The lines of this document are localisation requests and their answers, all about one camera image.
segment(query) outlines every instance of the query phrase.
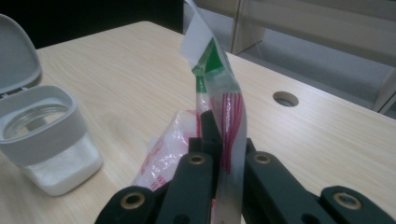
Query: translucent container base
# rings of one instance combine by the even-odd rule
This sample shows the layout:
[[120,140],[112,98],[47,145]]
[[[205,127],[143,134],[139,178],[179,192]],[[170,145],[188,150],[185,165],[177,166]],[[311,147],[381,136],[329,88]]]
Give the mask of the translucent container base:
[[102,158],[86,133],[60,154],[40,163],[20,167],[36,185],[51,196],[68,192],[93,175]]

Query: light wood tabletop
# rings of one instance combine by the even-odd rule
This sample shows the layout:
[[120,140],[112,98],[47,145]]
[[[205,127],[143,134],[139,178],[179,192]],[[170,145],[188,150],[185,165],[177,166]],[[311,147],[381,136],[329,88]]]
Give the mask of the light wood tabletop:
[[[38,50],[41,85],[78,101],[103,166],[76,189],[46,195],[0,154],[1,223],[93,223],[131,185],[178,110],[194,109],[195,78],[179,54],[183,35],[139,22]],[[229,55],[247,107],[247,134],[319,194],[345,186],[396,218],[396,121]],[[297,106],[273,95],[295,95]]]

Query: open lid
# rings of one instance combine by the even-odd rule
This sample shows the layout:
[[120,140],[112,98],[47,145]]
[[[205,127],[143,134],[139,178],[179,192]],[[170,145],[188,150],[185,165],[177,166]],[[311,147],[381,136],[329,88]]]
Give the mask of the open lid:
[[29,36],[14,20],[0,14],[0,96],[36,85],[40,76],[40,62]]

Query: transparent plastic wrapper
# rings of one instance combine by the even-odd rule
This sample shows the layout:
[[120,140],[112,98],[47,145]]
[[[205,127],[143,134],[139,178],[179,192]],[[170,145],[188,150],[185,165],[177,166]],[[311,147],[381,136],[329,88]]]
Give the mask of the transparent plastic wrapper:
[[150,149],[132,185],[156,190],[172,180],[180,158],[197,136],[196,111],[178,111]]
[[195,14],[183,40],[181,54],[189,60],[191,71],[204,77],[210,107],[223,141],[212,221],[240,223],[247,143],[244,99],[219,41],[196,5],[191,0],[186,2]]

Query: plastic container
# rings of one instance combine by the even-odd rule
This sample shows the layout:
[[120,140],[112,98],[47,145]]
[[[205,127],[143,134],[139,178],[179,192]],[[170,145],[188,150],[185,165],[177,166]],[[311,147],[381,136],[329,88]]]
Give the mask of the plastic container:
[[41,66],[27,34],[1,14],[0,30],[0,149],[49,195],[64,194],[102,159],[73,97],[55,86],[35,87]]

